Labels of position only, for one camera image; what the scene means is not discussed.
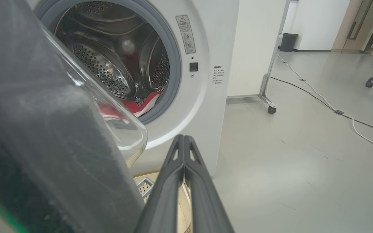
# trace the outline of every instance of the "chair wheel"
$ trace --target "chair wheel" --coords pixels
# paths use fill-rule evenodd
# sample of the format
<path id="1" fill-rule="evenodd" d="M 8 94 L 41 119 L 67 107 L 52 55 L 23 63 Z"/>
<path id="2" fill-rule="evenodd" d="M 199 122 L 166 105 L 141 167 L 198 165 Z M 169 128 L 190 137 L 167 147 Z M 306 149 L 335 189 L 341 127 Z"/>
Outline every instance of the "chair wheel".
<path id="1" fill-rule="evenodd" d="M 371 82 L 371 81 L 369 81 L 369 82 L 367 82 L 366 84 L 365 84 L 365 87 L 372 87 L 373 86 L 373 83 Z"/>
<path id="2" fill-rule="evenodd" d="M 276 112 L 276 108 L 272 108 L 271 106 L 268 107 L 268 113 L 273 114 Z"/>

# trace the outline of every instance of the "white cable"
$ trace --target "white cable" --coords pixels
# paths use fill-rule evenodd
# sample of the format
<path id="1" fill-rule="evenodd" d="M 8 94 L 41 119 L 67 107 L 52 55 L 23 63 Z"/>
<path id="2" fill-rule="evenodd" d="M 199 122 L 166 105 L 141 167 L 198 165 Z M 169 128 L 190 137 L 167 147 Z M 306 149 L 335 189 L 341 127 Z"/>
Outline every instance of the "white cable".
<path id="1" fill-rule="evenodd" d="M 316 94 L 318 94 L 328 105 L 329 105 L 329 107 L 330 108 L 332 108 L 334 111 L 336 111 L 336 109 L 335 108 L 333 108 L 332 107 L 332 105 L 330 105 L 330 103 L 329 102 L 327 102 L 327 100 L 321 95 L 321 94 L 319 94 L 316 90 L 315 90 L 315 88 L 312 86 L 312 85 L 310 85 L 305 79 L 303 79 L 302 78 L 302 76 L 300 76 L 300 74 L 299 73 L 297 73 L 289 64 L 287 64 L 287 62 L 285 62 L 277 53 L 276 53 L 276 55 L 278 56 L 278 58 L 280 58 L 282 61 L 283 61 L 283 63 L 284 64 L 286 64 L 295 74 L 297 74 L 298 76 L 299 76 L 299 78 L 300 78 L 300 80 L 302 80 L 302 81 L 304 81 L 307 85 L 309 85 L 310 87 L 312 87 L 312 89 L 313 89 L 313 91 L 316 93 Z M 353 117 L 351 117 L 351 116 L 348 116 L 348 115 L 346 115 L 346 114 L 342 114 L 342 115 L 344 115 L 344 116 L 346 116 L 347 118 L 350 118 L 350 119 L 352 119 L 352 126 L 354 127 L 354 130 L 355 130 L 355 133 L 357 133 L 359 136 L 361 136 L 363 139 L 365 139 L 365 140 L 367 140 L 367 141 L 369 141 L 369 142 L 371 142 L 371 143 L 373 143 L 373 141 L 372 140 L 370 140 L 370 139 L 368 139 L 368 138 L 366 138 L 366 137 L 364 137 L 362 134 L 360 134 L 357 130 L 356 130 L 356 128 L 355 128 L 355 120 L 354 120 L 354 118 Z"/>

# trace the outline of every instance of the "washing machine drum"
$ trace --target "washing machine drum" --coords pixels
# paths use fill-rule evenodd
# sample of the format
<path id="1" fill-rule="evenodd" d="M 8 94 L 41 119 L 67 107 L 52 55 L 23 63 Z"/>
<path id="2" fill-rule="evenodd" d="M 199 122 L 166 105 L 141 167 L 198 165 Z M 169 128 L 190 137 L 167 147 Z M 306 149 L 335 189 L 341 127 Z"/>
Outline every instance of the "washing machine drum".
<path id="1" fill-rule="evenodd" d="M 162 40 L 135 12 L 114 3 L 68 9 L 54 31 L 115 96 L 143 101 L 164 90 L 170 65 Z"/>

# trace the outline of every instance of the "black cable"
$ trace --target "black cable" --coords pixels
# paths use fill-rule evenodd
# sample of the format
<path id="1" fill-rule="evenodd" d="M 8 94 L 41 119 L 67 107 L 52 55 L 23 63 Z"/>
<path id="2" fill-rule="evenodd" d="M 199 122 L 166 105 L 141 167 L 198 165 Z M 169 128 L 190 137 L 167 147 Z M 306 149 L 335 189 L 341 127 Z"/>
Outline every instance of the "black cable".
<path id="1" fill-rule="evenodd" d="M 315 99 L 317 99 L 317 100 L 319 100 L 320 102 L 322 102 L 326 107 L 328 107 L 330 110 L 333 111 L 333 108 L 331 108 L 329 105 L 327 105 L 327 104 L 326 104 L 325 102 L 323 102 L 321 99 L 317 98 L 316 96 L 314 96 L 312 93 L 306 91 L 305 89 L 303 89 L 303 88 L 301 88 L 301 87 L 299 87 L 299 86 L 296 86 L 296 85 L 294 85 L 294 84 L 292 84 L 292 83 L 288 83 L 288 82 L 286 82 L 286 81 L 283 81 L 283 80 L 280 80 L 280 79 L 274 78 L 274 77 L 271 77 L 271 78 L 274 79 L 274 80 L 277 80 L 277 81 L 280 81 L 280 82 L 283 82 L 283 83 L 287 83 L 287 84 L 290 84 L 290 85 L 292 85 L 292 86 L 294 86 L 294 87 L 299 88 L 300 90 L 302 90 L 302 91 L 308 93 L 309 95 L 311 95 L 311 96 L 314 97 Z M 358 123 L 361 123 L 361 124 L 363 124 L 363 125 L 366 125 L 366 126 L 369 126 L 369 127 L 373 128 L 372 125 L 368 125 L 367 123 L 364 123 L 364 122 L 361 122 L 361 121 L 358 121 L 358 120 L 354 120 L 354 121 L 356 121 L 356 122 L 358 122 Z"/>

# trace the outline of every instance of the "black trash bin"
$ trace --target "black trash bin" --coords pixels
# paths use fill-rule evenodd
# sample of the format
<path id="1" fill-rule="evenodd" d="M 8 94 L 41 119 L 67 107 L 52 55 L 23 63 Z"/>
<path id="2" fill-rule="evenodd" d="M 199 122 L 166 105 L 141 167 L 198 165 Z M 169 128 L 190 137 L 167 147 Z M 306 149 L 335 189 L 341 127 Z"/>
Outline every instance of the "black trash bin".
<path id="1" fill-rule="evenodd" d="M 281 41 L 280 51 L 291 52 L 293 51 L 294 44 L 296 43 L 298 34 L 283 33 L 283 40 Z"/>

